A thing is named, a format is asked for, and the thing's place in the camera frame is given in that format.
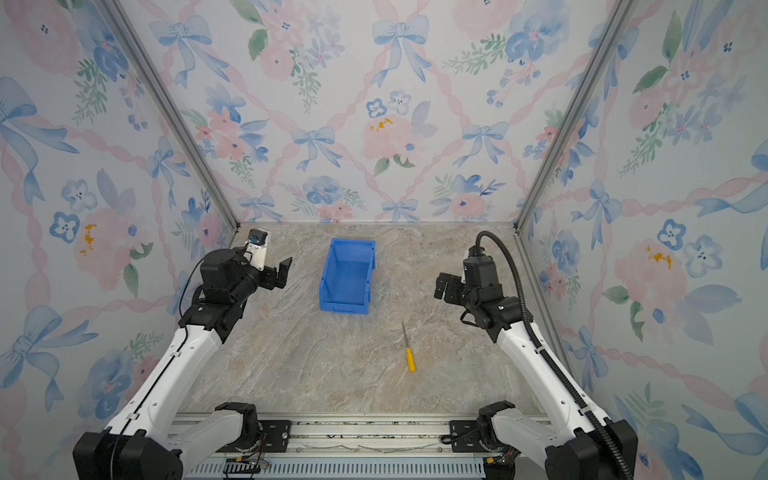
screwdriver handle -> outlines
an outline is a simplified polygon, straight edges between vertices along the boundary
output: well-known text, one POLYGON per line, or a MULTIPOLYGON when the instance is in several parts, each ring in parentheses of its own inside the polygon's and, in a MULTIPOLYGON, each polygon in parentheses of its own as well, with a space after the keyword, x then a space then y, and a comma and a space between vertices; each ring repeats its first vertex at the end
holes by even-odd
POLYGON ((413 362, 413 352, 411 349, 406 349, 406 358, 408 359, 408 370, 415 372, 416 364, 413 362))

